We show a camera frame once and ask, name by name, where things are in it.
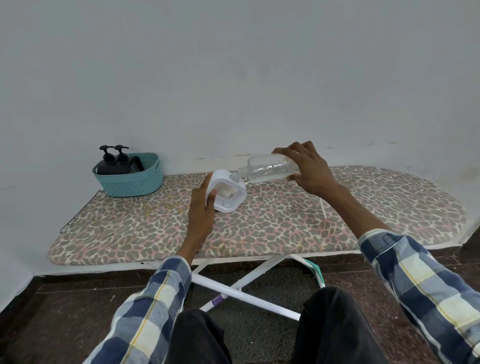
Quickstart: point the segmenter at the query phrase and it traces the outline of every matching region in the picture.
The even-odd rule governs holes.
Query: black pump head
[[[123,146],[121,144],[118,144],[117,146],[114,146],[113,148],[119,151],[119,154],[117,155],[117,161],[120,164],[128,163],[128,161],[129,161],[128,155],[123,153],[121,150],[122,149],[129,149],[129,148],[127,146]]]
[[[105,153],[103,155],[103,160],[107,164],[115,163],[115,157],[113,156],[113,154],[107,152],[108,148],[113,148],[113,147],[112,146],[101,146],[100,147],[100,150],[103,150],[103,152]]]

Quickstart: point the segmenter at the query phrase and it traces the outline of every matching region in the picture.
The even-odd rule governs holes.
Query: black pants
[[[178,315],[166,364],[230,364],[224,331],[203,311]],[[320,289],[304,304],[290,363],[388,363],[353,297],[336,287]]]

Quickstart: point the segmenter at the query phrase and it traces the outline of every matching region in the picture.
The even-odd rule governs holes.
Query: floor
[[[461,250],[448,248],[432,253],[467,284],[480,290],[479,234]],[[339,286],[354,296],[391,363],[438,362],[361,255],[312,260],[320,265],[327,285]],[[256,264],[209,266],[204,273],[232,284]],[[27,293],[1,315],[0,363],[81,363],[108,333],[117,307],[129,295],[140,291],[152,273],[136,270],[36,278]],[[287,260],[244,290],[300,311],[302,303],[317,289],[313,275],[305,267]],[[192,285],[185,305],[200,307],[215,295]],[[13,315],[8,318],[5,313]],[[288,360],[295,338],[295,321],[233,299],[209,314],[225,329],[234,363],[276,364]]]

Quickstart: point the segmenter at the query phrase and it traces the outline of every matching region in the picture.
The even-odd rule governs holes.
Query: white plastic container
[[[250,183],[283,179],[300,173],[297,164],[282,154],[264,154],[248,158],[247,165],[239,168],[238,175],[250,178]]]
[[[233,212],[247,197],[245,182],[228,170],[213,172],[205,194],[205,201],[213,189],[217,190],[215,210],[220,212]]]

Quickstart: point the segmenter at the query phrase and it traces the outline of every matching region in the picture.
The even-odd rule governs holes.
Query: person's right hand
[[[311,141],[294,142],[286,148],[275,148],[272,153],[283,154],[299,167],[300,174],[291,174],[288,181],[295,181],[306,192],[326,201],[345,188],[335,181],[327,162],[318,155]]]

